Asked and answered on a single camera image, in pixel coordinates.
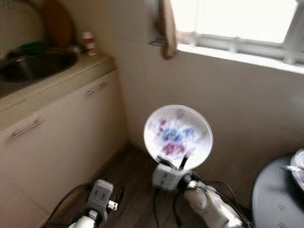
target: kitchen sink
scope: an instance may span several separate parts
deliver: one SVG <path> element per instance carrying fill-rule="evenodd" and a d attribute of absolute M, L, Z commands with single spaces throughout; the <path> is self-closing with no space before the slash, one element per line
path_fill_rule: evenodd
<path fill-rule="evenodd" d="M 0 96 L 58 74 L 76 61 L 75 54 L 63 51 L 0 61 Z"/>

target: cutting board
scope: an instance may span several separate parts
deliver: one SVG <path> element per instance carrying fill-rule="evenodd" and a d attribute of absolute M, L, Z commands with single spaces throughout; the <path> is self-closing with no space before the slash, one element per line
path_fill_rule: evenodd
<path fill-rule="evenodd" d="M 73 41 L 74 26 L 66 8 L 57 0 L 46 0 L 41 13 L 54 45 L 67 48 Z"/>

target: plate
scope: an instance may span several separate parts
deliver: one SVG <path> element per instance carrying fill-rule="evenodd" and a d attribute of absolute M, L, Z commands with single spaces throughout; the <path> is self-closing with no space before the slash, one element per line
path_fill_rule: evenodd
<path fill-rule="evenodd" d="M 144 142 L 149 154 L 165 158 L 177 168 L 186 155 L 184 169 L 201 165 L 209 156 L 213 135 L 206 119 L 192 108 L 168 105 L 157 109 L 144 127 Z"/>
<path fill-rule="evenodd" d="M 304 149 L 300 149 L 295 153 L 290 161 L 290 165 L 304 168 Z M 304 173 L 292 171 L 292 174 L 302 191 L 304 191 Z"/>

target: cabinet door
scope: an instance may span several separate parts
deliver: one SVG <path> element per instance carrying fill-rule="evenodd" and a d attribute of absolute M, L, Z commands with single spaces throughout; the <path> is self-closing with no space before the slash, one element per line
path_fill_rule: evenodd
<path fill-rule="evenodd" d="M 75 92 L 70 109 L 95 171 L 127 142 L 117 70 Z"/>
<path fill-rule="evenodd" d="M 0 132 L 0 172 L 48 213 L 93 173 L 67 112 L 71 100 L 60 99 Z"/>
<path fill-rule="evenodd" d="M 47 212 L 0 172 L 0 227 L 35 228 Z"/>

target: blue flower print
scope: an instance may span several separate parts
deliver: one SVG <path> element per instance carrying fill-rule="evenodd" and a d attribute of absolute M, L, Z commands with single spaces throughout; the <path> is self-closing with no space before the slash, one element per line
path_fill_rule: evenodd
<path fill-rule="evenodd" d="M 185 135 L 185 138 L 193 138 L 195 135 L 195 131 L 193 130 L 193 128 L 188 128 L 186 130 L 183 130 L 183 133 Z"/>
<path fill-rule="evenodd" d="M 181 134 L 179 134 L 178 130 L 175 128 L 167 128 L 162 132 L 162 140 L 164 142 L 166 141 L 172 141 L 175 143 L 178 143 L 182 140 Z"/>

